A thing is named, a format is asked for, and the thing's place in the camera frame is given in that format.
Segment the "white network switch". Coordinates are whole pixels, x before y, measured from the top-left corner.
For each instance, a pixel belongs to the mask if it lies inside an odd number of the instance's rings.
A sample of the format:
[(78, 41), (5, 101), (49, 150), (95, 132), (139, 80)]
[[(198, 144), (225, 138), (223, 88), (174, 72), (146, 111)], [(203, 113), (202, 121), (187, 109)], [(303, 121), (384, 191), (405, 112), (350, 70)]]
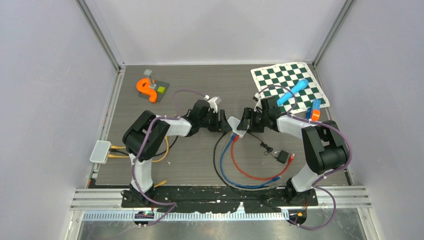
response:
[(237, 130), (237, 127), (241, 123), (241, 120), (234, 117), (234, 116), (230, 116), (227, 121), (228, 121), (229, 126), (231, 127), (232, 133), (236, 134), (239, 138), (243, 138), (244, 135), (247, 133), (247, 131), (246, 130)]

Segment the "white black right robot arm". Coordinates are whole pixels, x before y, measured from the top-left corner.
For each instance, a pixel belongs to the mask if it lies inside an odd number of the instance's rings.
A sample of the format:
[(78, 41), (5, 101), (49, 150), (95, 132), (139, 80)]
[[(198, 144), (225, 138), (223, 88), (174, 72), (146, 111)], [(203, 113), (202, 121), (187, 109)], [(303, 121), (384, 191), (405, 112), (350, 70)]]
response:
[(282, 113), (274, 96), (261, 98), (256, 94), (253, 99), (255, 107), (244, 109), (237, 130), (262, 133), (269, 128), (303, 142), (306, 164), (287, 180), (283, 191), (288, 203), (299, 205), (319, 179), (348, 162), (350, 151), (334, 121), (313, 122)]

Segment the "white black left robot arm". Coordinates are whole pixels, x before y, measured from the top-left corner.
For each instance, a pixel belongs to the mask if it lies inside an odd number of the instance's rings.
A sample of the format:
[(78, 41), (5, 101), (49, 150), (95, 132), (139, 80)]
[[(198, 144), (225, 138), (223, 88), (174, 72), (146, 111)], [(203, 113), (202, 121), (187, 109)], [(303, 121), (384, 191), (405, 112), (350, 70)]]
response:
[(205, 128), (210, 132), (228, 133), (232, 127), (223, 109), (221, 98), (205, 96), (196, 101), (185, 115), (171, 117), (145, 110), (123, 135), (122, 141), (131, 160), (129, 191), (141, 207), (153, 202), (152, 163), (165, 137), (191, 137)]

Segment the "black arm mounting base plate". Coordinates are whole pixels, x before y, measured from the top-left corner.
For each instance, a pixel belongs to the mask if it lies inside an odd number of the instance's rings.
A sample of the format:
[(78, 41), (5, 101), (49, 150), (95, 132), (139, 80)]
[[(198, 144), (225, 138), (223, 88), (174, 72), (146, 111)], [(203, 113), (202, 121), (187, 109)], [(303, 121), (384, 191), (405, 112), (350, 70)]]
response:
[(141, 195), (132, 186), (120, 192), (122, 208), (148, 208), (165, 213), (234, 213), (243, 207), (247, 213), (277, 213), (281, 207), (316, 207), (314, 190), (289, 197), (284, 188), (243, 192), (227, 186), (159, 186)]

